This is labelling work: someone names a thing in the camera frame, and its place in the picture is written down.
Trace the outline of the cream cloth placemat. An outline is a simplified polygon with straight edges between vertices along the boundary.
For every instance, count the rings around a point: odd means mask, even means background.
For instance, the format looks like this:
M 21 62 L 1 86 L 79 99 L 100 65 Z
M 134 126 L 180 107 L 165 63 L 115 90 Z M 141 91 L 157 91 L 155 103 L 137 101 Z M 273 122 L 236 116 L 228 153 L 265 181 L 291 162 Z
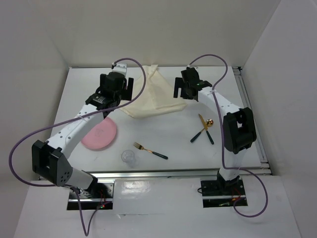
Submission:
M 141 96 L 120 110 L 127 115 L 142 119 L 182 111 L 187 106 L 185 100 L 173 97 L 173 87 L 159 73 L 158 65 L 144 66 L 147 80 Z

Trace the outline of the gold knife green handle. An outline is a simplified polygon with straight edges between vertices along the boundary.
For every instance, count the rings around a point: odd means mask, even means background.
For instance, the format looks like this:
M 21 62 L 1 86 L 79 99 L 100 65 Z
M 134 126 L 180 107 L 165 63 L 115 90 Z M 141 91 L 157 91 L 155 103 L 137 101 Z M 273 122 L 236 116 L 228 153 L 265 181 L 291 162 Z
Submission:
M 198 114 L 198 115 L 199 115 L 199 118 L 200 118 L 200 120 L 201 120 L 201 122 L 202 122 L 202 124 L 204 126 L 204 130 L 206 131 L 206 134 L 207 134 L 207 136 L 208 136 L 208 138 L 210 140 L 210 143 L 212 145 L 214 145 L 213 138 L 211 137 L 211 135 L 210 135 L 210 133 L 208 131 L 209 127 L 211 127 L 213 125 L 213 120 L 212 119 L 204 120 L 204 118 L 202 117 L 201 114 Z

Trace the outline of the gold spoon green handle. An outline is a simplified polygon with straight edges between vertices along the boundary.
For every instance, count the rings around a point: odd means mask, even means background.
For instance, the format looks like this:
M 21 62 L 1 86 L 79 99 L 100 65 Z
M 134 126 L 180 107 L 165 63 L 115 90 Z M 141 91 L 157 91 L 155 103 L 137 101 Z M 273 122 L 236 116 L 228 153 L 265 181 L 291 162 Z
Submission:
M 208 119 L 206 120 L 207 127 L 211 127 L 213 125 L 213 120 Z M 200 134 L 204 131 L 205 129 L 203 128 L 200 132 L 198 132 L 191 140 L 190 142 L 193 143 L 199 136 Z

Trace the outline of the pink plastic plate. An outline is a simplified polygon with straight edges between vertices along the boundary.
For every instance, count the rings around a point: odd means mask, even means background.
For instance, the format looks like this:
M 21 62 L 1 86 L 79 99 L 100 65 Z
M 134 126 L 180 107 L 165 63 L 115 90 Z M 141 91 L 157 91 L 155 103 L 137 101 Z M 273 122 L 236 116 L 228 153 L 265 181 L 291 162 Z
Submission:
M 83 146 L 90 150 L 100 150 L 112 143 L 117 127 L 111 118 L 105 118 L 94 126 L 81 140 Z

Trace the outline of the clear drinking glass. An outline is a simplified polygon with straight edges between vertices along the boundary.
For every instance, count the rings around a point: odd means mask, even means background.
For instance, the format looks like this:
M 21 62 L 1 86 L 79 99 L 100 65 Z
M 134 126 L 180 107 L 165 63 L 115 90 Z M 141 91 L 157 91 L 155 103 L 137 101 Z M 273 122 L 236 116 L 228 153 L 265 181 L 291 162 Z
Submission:
M 135 153 L 132 150 L 125 150 L 121 154 L 121 159 L 124 163 L 126 163 L 131 168 L 134 168 L 137 164 Z

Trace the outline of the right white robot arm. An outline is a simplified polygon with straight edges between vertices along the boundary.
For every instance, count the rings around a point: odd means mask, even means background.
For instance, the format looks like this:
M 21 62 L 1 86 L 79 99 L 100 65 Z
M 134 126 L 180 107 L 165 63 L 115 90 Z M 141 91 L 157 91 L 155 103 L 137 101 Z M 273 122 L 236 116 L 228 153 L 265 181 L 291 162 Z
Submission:
M 217 172 L 216 189 L 221 194 L 228 194 L 238 183 L 247 149 L 257 139 L 252 110 L 230 102 L 208 81 L 201 80 L 193 67 L 187 67 L 181 71 L 181 77 L 175 79 L 173 96 L 196 100 L 218 113 L 222 165 Z

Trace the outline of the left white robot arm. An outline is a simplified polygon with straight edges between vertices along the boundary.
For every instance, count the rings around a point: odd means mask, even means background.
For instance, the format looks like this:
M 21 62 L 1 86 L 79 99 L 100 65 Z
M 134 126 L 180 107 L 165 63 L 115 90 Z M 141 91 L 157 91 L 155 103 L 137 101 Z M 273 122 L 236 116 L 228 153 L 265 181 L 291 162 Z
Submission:
M 100 197 L 103 185 L 92 174 L 73 168 L 68 159 L 77 144 L 102 122 L 121 100 L 132 99 L 133 78 L 126 78 L 127 65 L 113 65 L 109 74 L 100 75 L 100 85 L 86 101 L 74 121 L 57 134 L 32 145 L 33 172 L 56 186 L 75 187 L 87 198 Z

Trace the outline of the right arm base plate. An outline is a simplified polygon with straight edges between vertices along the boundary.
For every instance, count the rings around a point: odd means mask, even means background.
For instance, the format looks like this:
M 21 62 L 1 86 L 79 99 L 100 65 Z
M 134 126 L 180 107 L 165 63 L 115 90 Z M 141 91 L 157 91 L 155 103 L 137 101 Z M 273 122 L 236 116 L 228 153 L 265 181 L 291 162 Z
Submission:
M 236 184 L 221 188 L 217 180 L 202 180 L 197 192 L 202 195 L 204 208 L 248 206 L 244 184 L 241 179 Z

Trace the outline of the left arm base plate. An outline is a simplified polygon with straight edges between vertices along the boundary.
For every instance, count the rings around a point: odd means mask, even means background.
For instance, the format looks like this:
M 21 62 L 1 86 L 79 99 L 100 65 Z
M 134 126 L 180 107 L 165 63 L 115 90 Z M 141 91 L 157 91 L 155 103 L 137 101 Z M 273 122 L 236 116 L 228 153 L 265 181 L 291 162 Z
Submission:
M 97 207 L 99 207 L 100 210 L 112 210 L 114 180 L 102 179 L 101 184 L 103 184 L 103 186 L 95 195 L 78 189 L 82 210 L 95 210 Z

